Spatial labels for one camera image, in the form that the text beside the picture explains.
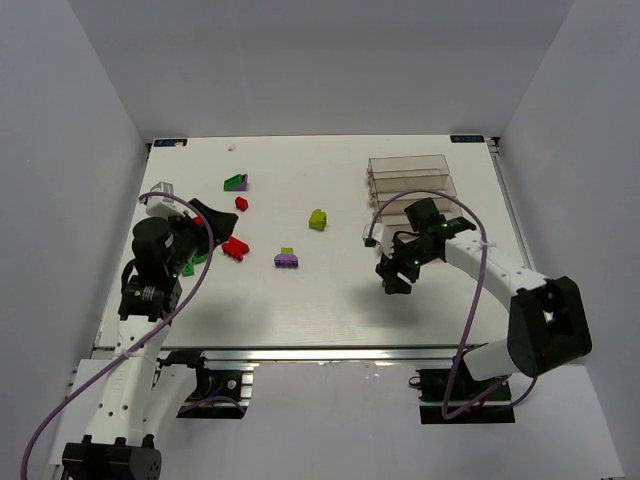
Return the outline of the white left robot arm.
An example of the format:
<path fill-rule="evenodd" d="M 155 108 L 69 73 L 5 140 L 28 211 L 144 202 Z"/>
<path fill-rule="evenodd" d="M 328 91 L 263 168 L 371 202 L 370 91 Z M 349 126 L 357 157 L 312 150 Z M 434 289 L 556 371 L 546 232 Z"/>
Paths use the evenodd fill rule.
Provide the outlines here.
<path fill-rule="evenodd" d="M 96 410 L 78 442 L 65 445 L 72 479 L 157 479 L 161 446 L 185 401 L 203 386 L 194 349 L 160 359 L 171 322 L 187 304 L 179 277 L 197 256 L 233 234 L 238 217 L 192 199 L 147 194 L 146 216 L 132 229 L 132 259 L 121 276 L 118 337 Z"/>

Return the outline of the green lego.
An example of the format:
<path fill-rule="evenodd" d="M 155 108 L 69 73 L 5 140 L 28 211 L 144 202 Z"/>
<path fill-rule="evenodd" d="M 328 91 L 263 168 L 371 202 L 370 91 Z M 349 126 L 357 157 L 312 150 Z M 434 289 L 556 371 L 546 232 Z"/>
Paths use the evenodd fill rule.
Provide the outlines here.
<path fill-rule="evenodd" d="M 228 179 L 226 179 L 223 183 L 223 189 L 225 191 L 236 191 L 235 186 L 240 182 L 241 176 L 243 174 L 236 174 Z"/>

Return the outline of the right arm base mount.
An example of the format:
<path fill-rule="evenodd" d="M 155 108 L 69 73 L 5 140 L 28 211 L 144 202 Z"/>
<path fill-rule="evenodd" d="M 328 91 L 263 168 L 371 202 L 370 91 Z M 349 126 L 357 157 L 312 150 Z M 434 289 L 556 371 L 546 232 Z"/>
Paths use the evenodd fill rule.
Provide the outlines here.
<path fill-rule="evenodd" d="M 442 415 L 442 405 L 449 378 L 448 369 L 417 370 L 408 380 L 408 387 L 418 393 L 420 420 L 423 425 L 513 424 L 515 414 L 509 404 L 511 389 L 503 382 L 490 395 L 451 420 Z M 449 410 L 454 411 L 487 390 L 494 380 L 477 382 L 458 373 L 450 395 Z"/>

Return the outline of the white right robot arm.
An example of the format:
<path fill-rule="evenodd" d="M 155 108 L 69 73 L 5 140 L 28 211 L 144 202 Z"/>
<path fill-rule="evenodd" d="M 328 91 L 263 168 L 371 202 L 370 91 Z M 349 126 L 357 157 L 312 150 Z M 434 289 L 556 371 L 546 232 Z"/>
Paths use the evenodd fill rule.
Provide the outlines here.
<path fill-rule="evenodd" d="M 409 231 L 392 232 L 376 213 L 362 235 L 365 246 L 380 251 L 376 272 L 388 295 L 410 294 L 422 267 L 434 261 L 475 280 L 444 398 L 479 400 L 479 388 L 497 387 L 515 373 L 537 379 L 590 354 L 593 343 L 577 283 L 522 265 L 490 243 L 484 224 L 469 207 L 463 211 L 446 218 L 433 199 L 424 198 L 404 210 Z M 467 340 L 483 292 L 505 308 L 507 330 L 501 340 L 470 348 Z"/>

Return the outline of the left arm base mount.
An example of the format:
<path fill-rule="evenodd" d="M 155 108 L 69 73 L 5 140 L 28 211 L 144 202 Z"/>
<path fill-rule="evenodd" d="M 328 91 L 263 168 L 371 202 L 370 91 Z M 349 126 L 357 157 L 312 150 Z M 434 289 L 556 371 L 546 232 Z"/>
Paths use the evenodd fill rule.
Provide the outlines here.
<path fill-rule="evenodd" d="M 245 371 L 211 364 L 203 350 L 176 349 L 157 359 L 153 387 L 171 366 L 186 366 L 195 379 L 194 390 L 180 406 L 177 417 L 189 419 L 241 420 L 248 408 L 249 395 L 243 392 L 248 386 Z"/>

